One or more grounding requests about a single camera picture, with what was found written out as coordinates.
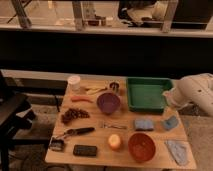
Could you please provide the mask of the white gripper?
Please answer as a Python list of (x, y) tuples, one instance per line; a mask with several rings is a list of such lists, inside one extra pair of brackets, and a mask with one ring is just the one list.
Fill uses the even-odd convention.
[(164, 91), (163, 96), (165, 97), (169, 106), (176, 106), (174, 99), (172, 98), (169, 91)]

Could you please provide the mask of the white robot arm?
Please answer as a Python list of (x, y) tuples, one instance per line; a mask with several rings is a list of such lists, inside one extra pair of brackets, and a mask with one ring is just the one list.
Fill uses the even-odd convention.
[(164, 91), (162, 95), (171, 108), (182, 109), (193, 102), (213, 116), (213, 74), (184, 76), (173, 88)]

